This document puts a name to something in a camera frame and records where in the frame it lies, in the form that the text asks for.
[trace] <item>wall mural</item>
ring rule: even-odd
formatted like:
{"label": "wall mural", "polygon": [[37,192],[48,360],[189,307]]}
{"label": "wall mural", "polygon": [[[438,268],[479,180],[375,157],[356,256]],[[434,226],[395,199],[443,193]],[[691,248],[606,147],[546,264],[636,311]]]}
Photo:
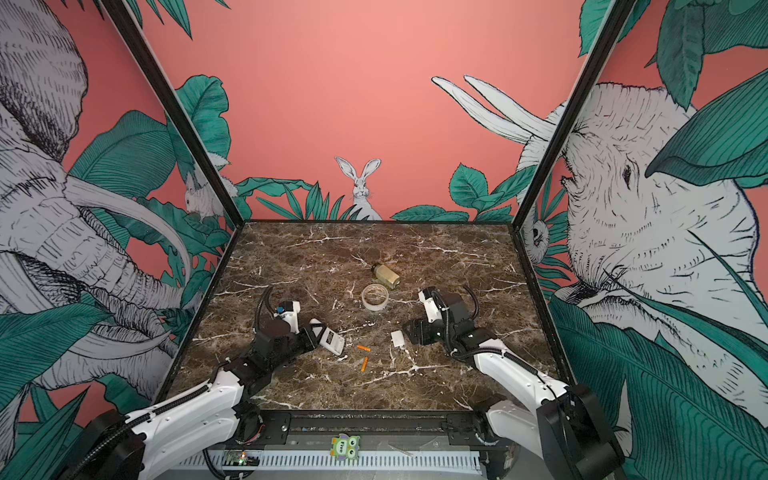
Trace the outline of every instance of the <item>wall mural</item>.
{"label": "wall mural", "polygon": [[[218,200],[193,211],[153,196],[177,166],[193,175],[197,167],[170,122],[140,111],[93,138],[65,171],[87,65],[43,1],[0,0],[0,18],[0,478],[49,478],[92,418],[79,412],[87,390],[59,407],[51,394],[98,382],[120,412],[151,404],[233,225]],[[179,95],[208,122],[211,156],[225,157],[217,85],[195,77]],[[137,241],[159,244],[171,273],[142,271],[127,253]],[[78,414],[87,417],[79,424]]]}
{"label": "wall mural", "polygon": [[[707,55],[768,47],[768,2],[659,3],[646,68],[664,87],[594,88],[526,219],[526,251],[630,478],[768,478],[768,306],[748,191],[768,180],[768,70],[691,105]],[[609,4],[583,4],[582,53]],[[622,38],[649,5],[635,5]],[[558,111],[540,119],[467,81],[505,118],[438,84],[484,127],[525,142],[521,165],[537,164],[531,142],[548,139]]]}

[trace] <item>marble table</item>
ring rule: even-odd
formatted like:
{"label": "marble table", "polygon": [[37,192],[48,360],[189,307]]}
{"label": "marble table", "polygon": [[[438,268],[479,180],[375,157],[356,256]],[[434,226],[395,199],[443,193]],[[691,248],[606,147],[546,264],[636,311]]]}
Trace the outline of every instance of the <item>marble table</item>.
{"label": "marble table", "polygon": [[[371,266],[377,262],[390,265],[402,280],[390,292],[389,305],[372,313],[360,293],[375,281]],[[299,300],[300,323],[321,319],[344,335],[346,346],[341,357],[318,348],[276,371],[256,397],[265,409],[464,410],[492,394],[512,398],[489,377],[447,357],[439,344],[414,346],[406,337],[405,348],[392,346],[391,332],[425,317],[417,300],[425,286],[461,292],[471,309],[461,287],[469,283],[480,300],[477,324],[557,376],[505,225],[249,223],[223,268],[169,396],[248,347],[253,309],[269,284],[275,286],[273,306]]]}

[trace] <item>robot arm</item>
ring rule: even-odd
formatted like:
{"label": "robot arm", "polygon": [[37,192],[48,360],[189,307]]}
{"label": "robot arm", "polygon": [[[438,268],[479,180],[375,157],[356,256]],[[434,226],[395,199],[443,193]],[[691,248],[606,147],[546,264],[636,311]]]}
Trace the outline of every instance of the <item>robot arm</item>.
{"label": "robot arm", "polygon": [[542,457],[555,480],[602,479],[624,463],[624,454],[600,404],[588,387],[570,387],[529,365],[485,328],[475,326],[457,293],[434,287],[419,293],[427,319],[412,320],[403,331],[412,343],[441,342],[454,359],[492,377],[525,407],[509,400],[490,406],[485,422],[493,444],[510,439]]}

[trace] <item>black cable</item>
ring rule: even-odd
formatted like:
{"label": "black cable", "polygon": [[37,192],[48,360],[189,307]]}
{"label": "black cable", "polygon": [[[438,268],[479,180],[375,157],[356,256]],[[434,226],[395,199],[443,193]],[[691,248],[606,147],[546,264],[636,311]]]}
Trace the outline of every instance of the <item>black cable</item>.
{"label": "black cable", "polygon": [[480,313],[480,302],[478,301],[478,296],[475,295],[475,292],[472,291],[471,288],[469,288],[469,284],[464,285],[464,290],[469,293],[469,296],[472,297],[472,302],[475,304],[475,312],[469,317],[471,319],[476,319],[478,317],[478,314]]}
{"label": "black cable", "polygon": [[261,318],[261,307],[264,306],[264,303],[269,303],[270,293],[272,292],[272,286],[269,285],[264,292],[261,294],[261,297],[259,298],[259,303],[256,304],[256,311],[253,314],[253,331],[258,332],[261,329],[261,326],[259,325],[260,318]]}
{"label": "black cable", "polygon": [[225,472],[219,472],[214,466],[213,461],[211,461],[210,459],[210,453],[208,452],[208,449],[203,449],[203,459],[205,460],[205,466],[208,467],[208,471],[210,472],[210,474],[218,478],[219,480],[225,480],[225,478],[227,477],[246,478],[247,476],[253,473],[253,470],[248,470],[247,472],[241,471],[241,472],[238,472],[237,475],[227,474]]}

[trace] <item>tropical leaf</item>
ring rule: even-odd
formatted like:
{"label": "tropical leaf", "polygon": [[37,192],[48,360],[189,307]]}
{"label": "tropical leaf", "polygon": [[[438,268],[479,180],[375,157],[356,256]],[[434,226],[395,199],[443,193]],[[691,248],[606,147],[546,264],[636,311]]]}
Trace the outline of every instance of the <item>tropical leaf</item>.
{"label": "tropical leaf", "polygon": [[483,195],[482,197],[475,198],[472,202],[472,208],[478,211],[478,213],[484,212],[489,208],[496,207],[501,204],[499,200],[503,198],[505,192],[497,192],[495,194]]}
{"label": "tropical leaf", "polygon": [[554,196],[554,198],[552,199],[552,202],[550,202],[549,204],[549,207],[547,207],[547,210],[544,211],[544,214],[541,215],[541,218],[547,218],[550,215],[552,215],[555,209],[557,209],[558,206],[560,205],[560,202],[563,201],[564,195],[565,195],[565,190],[560,190],[558,194]]}
{"label": "tropical leaf", "polygon": [[720,265],[722,265],[723,268],[728,271],[730,277],[738,284],[739,288],[741,288],[741,291],[744,292],[744,295],[750,301],[757,314],[760,315],[760,318],[763,319],[763,322],[768,324],[768,306],[766,306],[766,304],[752,291],[750,286],[746,284],[744,279],[741,278],[738,273],[736,273],[732,266],[729,265],[728,262],[726,262],[720,255],[718,255],[717,252],[712,250],[712,248],[707,245],[704,240],[701,240],[698,235],[690,230],[688,230],[688,233],[693,235],[694,238],[704,246],[704,248],[709,250],[710,253],[712,253],[712,255],[717,258],[717,261],[720,262]]}
{"label": "tropical leaf", "polygon": [[449,191],[457,205],[472,208],[472,202],[478,197],[488,195],[488,181],[481,171],[459,164],[451,177]]}
{"label": "tropical leaf", "polygon": [[757,2],[761,2],[762,0],[730,0],[728,2],[728,11],[731,15],[741,15],[753,6]]}
{"label": "tropical leaf", "polygon": [[317,182],[310,188],[310,192],[306,195],[306,202],[304,203],[306,219],[308,220],[310,214],[312,214],[315,220],[317,220],[317,212],[320,210],[322,204],[323,192],[320,190],[320,182]]}
{"label": "tropical leaf", "polygon": [[627,23],[624,24],[624,29],[621,31],[617,41],[624,40],[624,37],[626,37],[629,32],[632,31],[634,24],[636,24],[637,21],[640,20],[640,18],[643,16],[645,9],[648,8],[648,5],[650,5],[650,0],[637,0],[635,2],[634,7],[632,7],[632,12],[630,12],[629,18],[627,18]]}
{"label": "tropical leaf", "polygon": [[157,0],[160,5],[163,5],[165,11],[168,12],[170,17],[184,29],[189,38],[192,38],[192,30],[190,28],[190,18],[187,15],[187,6],[184,4],[184,0]]}
{"label": "tropical leaf", "polygon": [[58,468],[67,435],[85,398],[85,390],[58,410],[25,442],[0,472],[0,480],[50,478]]}
{"label": "tropical leaf", "polygon": [[547,256],[551,257],[552,255],[557,255],[558,253],[567,253],[567,252],[568,252],[567,245],[554,245],[547,249]]}
{"label": "tropical leaf", "polygon": [[592,49],[592,44],[598,36],[600,27],[603,25],[603,18],[608,13],[610,6],[611,0],[584,0],[579,17],[580,57]]}
{"label": "tropical leaf", "polygon": [[544,257],[544,259],[541,261],[542,265],[547,266],[557,266],[566,270],[571,270],[571,266],[568,265],[566,262],[562,262],[554,257]]}
{"label": "tropical leaf", "polygon": [[104,400],[114,405],[122,415],[134,410],[146,409],[150,405],[149,399],[141,396],[126,379],[119,375],[109,373],[98,378],[97,382],[104,385]]}
{"label": "tropical leaf", "polygon": [[326,195],[326,199],[323,200],[323,204],[320,205],[319,213],[315,214],[315,220],[327,220],[328,219],[328,205],[331,203],[331,194]]}
{"label": "tropical leaf", "polygon": [[768,47],[768,2],[755,5],[748,15],[731,15],[727,0],[704,9],[704,53],[738,46]]}
{"label": "tropical leaf", "polygon": [[253,216],[253,211],[250,209],[250,206],[248,205],[248,201],[245,197],[233,197],[232,201],[235,203],[235,207],[237,207],[237,211],[240,212],[240,216],[244,220],[250,220],[250,218]]}
{"label": "tropical leaf", "polygon": [[22,386],[49,369],[93,325],[110,317],[111,313],[85,303],[28,315],[0,315],[0,409],[8,405]]}
{"label": "tropical leaf", "polygon": [[726,350],[733,357],[738,359],[748,369],[752,370],[755,376],[761,382],[768,385],[768,349],[758,339],[742,330],[734,329],[713,320],[704,315],[683,308],[681,306],[668,305],[637,295],[635,292],[624,288],[615,278],[609,277],[621,287],[629,292],[637,301],[649,306],[650,308],[671,316],[674,319],[685,323],[698,333],[701,333],[708,339],[715,342],[718,346]]}
{"label": "tropical leaf", "polygon": [[330,214],[330,217],[329,217],[331,220],[338,220],[338,218],[339,218],[339,208],[341,208],[341,200],[343,200],[343,199],[344,199],[344,196],[342,195],[333,204],[333,208],[331,208],[331,214]]}
{"label": "tropical leaf", "polygon": [[145,198],[165,183],[175,163],[165,125],[133,110],[99,134],[69,174],[124,197]]}
{"label": "tropical leaf", "polygon": [[137,0],[126,0],[128,2],[128,6],[131,7],[131,10],[134,13],[134,17],[136,17],[136,21],[139,22],[140,27],[144,27],[144,20],[141,17],[141,10],[139,9],[139,4]]}
{"label": "tropical leaf", "polygon": [[669,2],[661,20],[657,47],[659,75],[672,99],[690,106],[704,61],[704,7],[680,10]]}
{"label": "tropical leaf", "polygon": [[466,212],[445,212],[430,218],[431,222],[466,222],[469,221],[469,214]]}
{"label": "tropical leaf", "polygon": [[530,167],[515,172],[515,174],[507,178],[507,180],[501,182],[491,193],[496,194],[498,192],[504,192],[504,195],[497,200],[496,205],[493,207],[503,204],[505,201],[522,192],[524,188],[531,184],[535,173],[536,166],[531,165]]}
{"label": "tropical leaf", "polygon": [[184,293],[181,296],[181,305],[187,305],[198,292],[205,292],[210,284],[212,276],[213,274],[207,270],[198,270],[197,272],[192,273],[189,283],[184,287]]}
{"label": "tropical leaf", "polygon": [[768,433],[673,353],[634,329],[592,323],[556,296],[549,309],[575,375],[613,425],[626,382],[632,458],[646,478],[768,478]]}
{"label": "tropical leaf", "polygon": [[500,222],[509,223],[514,220],[514,217],[510,214],[512,207],[507,206],[503,208],[497,208],[495,210],[488,210],[478,214],[475,217],[475,222]]}
{"label": "tropical leaf", "polygon": [[694,185],[768,174],[768,70],[699,110],[664,145],[645,176],[663,172]]}
{"label": "tropical leaf", "polygon": [[[286,197],[288,198],[288,204],[290,205],[290,209],[293,210],[293,214],[296,215],[300,219],[304,219],[304,214],[301,211],[301,205],[299,205],[299,201],[296,199],[296,195],[293,194],[292,191],[285,185],[283,185],[283,189],[285,190]],[[307,220],[310,219],[310,210],[307,209],[306,211],[306,218]]]}
{"label": "tropical leaf", "polygon": [[211,248],[225,247],[230,238],[231,235],[226,230],[216,229],[208,234],[208,238],[205,239],[205,246]]}
{"label": "tropical leaf", "polygon": [[[167,4],[175,4],[179,1],[160,0],[160,4],[168,10]],[[227,93],[221,86],[221,80],[205,75],[191,77],[184,82],[181,88],[176,90],[176,94],[190,120],[192,120],[192,125],[200,135],[205,149],[210,153],[227,158],[227,155],[230,153],[230,128],[227,125],[227,121],[221,117],[221,114],[229,110],[230,103],[227,100]],[[192,153],[179,135],[179,131],[174,123],[170,121],[170,118],[166,118],[166,124],[176,155],[176,162],[179,164],[181,178],[187,181],[187,176],[190,174],[194,178],[195,160],[192,158]]]}
{"label": "tropical leaf", "polygon": [[399,222],[426,222],[430,221],[432,217],[442,215],[445,213],[445,208],[436,207],[435,205],[416,205],[415,207],[406,208],[392,215],[393,220]]}
{"label": "tropical leaf", "polygon": [[160,10],[157,8],[157,3],[155,2],[155,0],[147,0],[147,3],[154,11],[154,14],[157,15],[157,18],[160,19],[160,23],[165,25],[165,22],[163,22],[163,17],[160,15]]}
{"label": "tropical leaf", "polygon": [[265,207],[269,208],[270,210],[272,210],[276,214],[281,215],[282,217],[285,217],[288,220],[301,220],[296,215],[290,213],[288,210],[282,208],[280,205],[273,204],[272,202],[270,202],[266,198],[257,197],[256,200],[258,200],[259,203],[261,203]]}
{"label": "tropical leaf", "polygon": [[554,290],[554,291],[560,290],[560,288],[562,288],[561,286],[559,286],[558,284],[556,284],[555,282],[553,282],[551,280],[546,280],[546,279],[538,278],[538,277],[536,278],[536,280],[538,281],[538,285],[541,288],[546,288],[546,289],[550,289],[550,290]]}
{"label": "tropical leaf", "polygon": [[555,280],[555,279],[561,279],[561,280],[570,280],[571,278],[562,270],[558,270],[556,268],[542,268],[540,266],[534,266],[533,270],[536,270],[536,273],[541,278],[546,278],[549,280]]}
{"label": "tropical leaf", "polygon": [[238,183],[235,187],[237,187],[238,197],[251,195],[254,190],[263,192],[270,197],[282,197],[286,193],[286,188],[290,190],[295,190],[297,188],[310,190],[312,185],[309,185],[304,180],[280,180],[277,178],[251,177]]}
{"label": "tropical leaf", "polygon": [[51,397],[48,396],[48,390],[33,385],[29,389],[29,393],[32,397],[32,405],[35,407],[35,415],[38,417],[38,422],[47,422],[58,412],[56,405],[53,404]]}

